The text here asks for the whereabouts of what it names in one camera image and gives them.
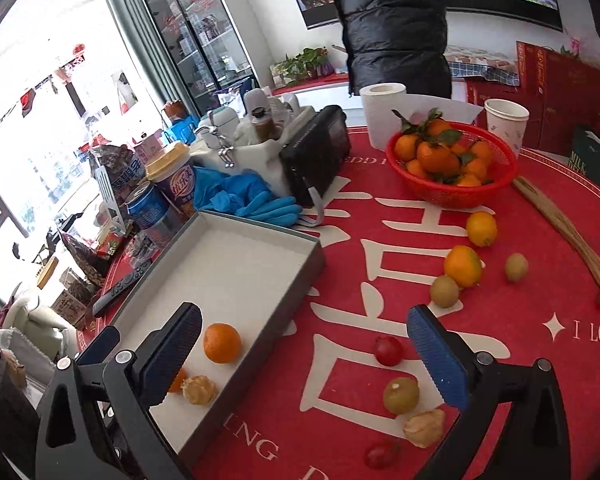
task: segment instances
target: bottle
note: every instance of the bottle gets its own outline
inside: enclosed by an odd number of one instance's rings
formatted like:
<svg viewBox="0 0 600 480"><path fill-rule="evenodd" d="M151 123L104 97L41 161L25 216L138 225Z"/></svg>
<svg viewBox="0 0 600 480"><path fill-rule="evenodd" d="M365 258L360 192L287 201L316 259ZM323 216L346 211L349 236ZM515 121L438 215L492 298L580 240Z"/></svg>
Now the bottle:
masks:
<svg viewBox="0 0 600 480"><path fill-rule="evenodd" d="M253 127L256 129L260 142L275 139L276 125L273 122L271 114L267 113L263 107L259 106L253 109L251 116L253 117L253 119L251 119L251 124L253 124Z"/></svg>

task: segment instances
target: orange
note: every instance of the orange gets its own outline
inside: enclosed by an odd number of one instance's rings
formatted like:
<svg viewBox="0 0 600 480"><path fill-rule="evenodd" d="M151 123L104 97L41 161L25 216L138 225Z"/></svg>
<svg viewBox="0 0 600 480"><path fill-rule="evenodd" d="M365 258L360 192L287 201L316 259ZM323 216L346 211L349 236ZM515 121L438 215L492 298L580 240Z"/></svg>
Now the orange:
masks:
<svg viewBox="0 0 600 480"><path fill-rule="evenodd" d="M451 150L443 144L421 142L416 151L422 168L429 173L441 173L448 164Z"/></svg>
<svg viewBox="0 0 600 480"><path fill-rule="evenodd" d="M466 232L472 244L489 247L498 237L495 218L486 211L476 211L466 221Z"/></svg>
<svg viewBox="0 0 600 480"><path fill-rule="evenodd" d="M444 119L433 119L427 123L427 135L429 137L437 137L445 130L451 130L451 124Z"/></svg>
<svg viewBox="0 0 600 480"><path fill-rule="evenodd" d="M464 174L460 180L456 182L456 186L458 187L480 187L481 185L482 183L472 173Z"/></svg>
<svg viewBox="0 0 600 480"><path fill-rule="evenodd" d="M484 162L485 167L489 167L493 162L493 153L491 153L491 148L489 145L483 140L478 140L469 151L473 153L476 157L480 158L481 161Z"/></svg>
<svg viewBox="0 0 600 480"><path fill-rule="evenodd" d="M169 387L169 393L170 394L179 394L180 393L180 387L182 386L182 383L185 381L185 379L187 378L187 371L184 368L181 368L180 370L178 370L178 374L176 375L176 378L173 380L173 383L171 383L171 386Z"/></svg>
<svg viewBox="0 0 600 480"><path fill-rule="evenodd" d="M409 162L416 158L416 148L420 137L416 134L401 136L395 143L394 153L403 162Z"/></svg>
<svg viewBox="0 0 600 480"><path fill-rule="evenodd" d="M473 158L462 168L462 174L472 173L475 177L483 182L487 179L487 167L481 158Z"/></svg>
<svg viewBox="0 0 600 480"><path fill-rule="evenodd" d="M214 323L206 327L203 348L209 360L227 364L240 355L242 341L238 331L231 325Z"/></svg>
<svg viewBox="0 0 600 480"><path fill-rule="evenodd" d="M407 163L407 171L413 176L423 178L424 180L431 180L429 173L422 169L420 161L417 158L414 158Z"/></svg>
<svg viewBox="0 0 600 480"><path fill-rule="evenodd" d="M449 153L446 158L445 165L440 171L442 176L454 176L460 173L460 159L457 158L453 153Z"/></svg>
<svg viewBox="0 0 600 480"><path fill-rule="evenodd" d="M466 153L466 146L463 146L462 144L460 144L459 142L456 142L452 147L451 147L451 151L457 155L460 156L463 153Z"/></svg>
<svg viewBox="0 0 600 480"><path fill-rule="evenodd" d="M467 288L480 281L482 264L475 251L466 245L456 245L445 258L445 274Z"/></svg>

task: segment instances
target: basket of oranges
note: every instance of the basket of oranges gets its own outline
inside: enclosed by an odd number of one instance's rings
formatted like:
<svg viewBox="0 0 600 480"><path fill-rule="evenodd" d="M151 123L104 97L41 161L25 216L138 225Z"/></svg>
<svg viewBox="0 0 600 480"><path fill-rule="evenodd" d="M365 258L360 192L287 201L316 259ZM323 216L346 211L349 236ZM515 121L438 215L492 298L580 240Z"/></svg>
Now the basket of oranges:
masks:
<svg viewBox="0 0 600 480"><path fill-rule="evenodd" d="M392 112L402 128L389 140L386 157L419 198L448 208L478 207L516 176L513 151L486 130L445 121L437 108L419 124Z"/></svg>

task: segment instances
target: glass cabinet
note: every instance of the glass cabinet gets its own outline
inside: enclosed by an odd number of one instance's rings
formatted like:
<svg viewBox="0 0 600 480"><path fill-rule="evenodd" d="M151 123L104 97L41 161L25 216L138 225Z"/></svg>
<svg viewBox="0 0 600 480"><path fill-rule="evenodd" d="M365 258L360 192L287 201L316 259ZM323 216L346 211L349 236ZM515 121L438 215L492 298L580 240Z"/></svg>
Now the glass cabinet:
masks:
<svg viewBox="0 0 600 480"><path fill-rule="evenodd" d="M222 0L145 0L200 114L253 75Z"/></svg>

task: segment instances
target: red basket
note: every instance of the red basket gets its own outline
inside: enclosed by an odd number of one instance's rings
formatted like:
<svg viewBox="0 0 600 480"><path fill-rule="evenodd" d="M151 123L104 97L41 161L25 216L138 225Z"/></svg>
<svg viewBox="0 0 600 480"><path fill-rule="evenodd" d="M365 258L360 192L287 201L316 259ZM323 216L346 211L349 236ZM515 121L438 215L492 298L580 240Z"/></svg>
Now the red basket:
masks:
<svg viewBox="0 0 600 480"><path fill-rule="evenodd" d="M386 146L386 158L389 165L403 177L407 186L413 193L427 202L442 207L453 209L469 209L484 204L499 190L511 184L518 172L516 157L511 148L504 140L490 134L487 130L472 126L471 124L449 123L463 135L460 144L468 146L475 139L481 139L488 143L493 152L493 164L489 168L489 178L493 184L480 187L456 187L447 184L438 184L429 180L423 180L413 176L404 169L402 163L395 158L394 146L402 135L395 134Z"/></svg>

